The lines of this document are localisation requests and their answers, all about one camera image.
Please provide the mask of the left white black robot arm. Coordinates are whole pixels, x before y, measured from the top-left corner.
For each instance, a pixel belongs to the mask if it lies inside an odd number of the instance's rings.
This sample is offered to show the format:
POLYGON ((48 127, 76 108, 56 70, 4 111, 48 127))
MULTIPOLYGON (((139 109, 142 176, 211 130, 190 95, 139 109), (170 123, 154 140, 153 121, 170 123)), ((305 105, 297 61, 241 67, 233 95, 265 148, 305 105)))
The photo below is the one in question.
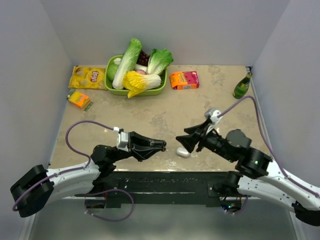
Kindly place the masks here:
POLYGON ((97 145, 88 161, 70 167, 46 169, 36 165, 11 187, 12 210, 26 218, 39 212, 46 204, 76 195, 99 196, 115 163, 133 157, 139 162, 166 150, 166 141, 142 136, 134 131, 117 134, 115 146, 97 145))

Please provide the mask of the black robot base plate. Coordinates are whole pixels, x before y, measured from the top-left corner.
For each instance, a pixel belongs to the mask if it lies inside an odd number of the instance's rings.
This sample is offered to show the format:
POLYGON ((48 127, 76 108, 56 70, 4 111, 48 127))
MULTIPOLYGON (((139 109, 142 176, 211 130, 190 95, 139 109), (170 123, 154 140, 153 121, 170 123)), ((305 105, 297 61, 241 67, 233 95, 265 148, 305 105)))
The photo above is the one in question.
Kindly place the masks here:
POLYGON ((121 204, 202 205, 209 208, 230 204, 239 195, 236 171, 114 171, 99 177, 86 196, 102 197, 108 190, 106 206, 121 204))

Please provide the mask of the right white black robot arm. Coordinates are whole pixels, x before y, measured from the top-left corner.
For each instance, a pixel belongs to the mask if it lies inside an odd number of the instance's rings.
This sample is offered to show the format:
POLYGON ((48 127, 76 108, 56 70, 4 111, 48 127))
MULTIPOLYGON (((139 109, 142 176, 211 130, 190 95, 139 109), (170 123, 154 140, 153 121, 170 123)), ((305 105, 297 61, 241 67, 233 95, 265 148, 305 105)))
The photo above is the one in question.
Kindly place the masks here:
POLYGON ((184 129, 176 140, 189 152, 206 148, 223 159, 236 163, 228 173, 223 192, 230 197, 237 193, 278 204, 293 212, 300 221, 320 225, 320 189, 284 170, 275 158, 251 147, 251 139, 240 130, 231 130, 226 137, 214 125, 204 123, 184 129))

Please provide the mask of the black earbud charging case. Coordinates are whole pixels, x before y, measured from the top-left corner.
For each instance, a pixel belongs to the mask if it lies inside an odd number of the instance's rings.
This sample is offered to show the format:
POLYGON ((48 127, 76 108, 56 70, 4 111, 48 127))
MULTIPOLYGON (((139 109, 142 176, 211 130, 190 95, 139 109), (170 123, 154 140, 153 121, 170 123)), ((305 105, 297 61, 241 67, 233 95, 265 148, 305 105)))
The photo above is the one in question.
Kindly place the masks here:
POLYGON ((150 141, 149 146, 164 152, 166 150, 167 142, 165 140, 153 139, 150 141))

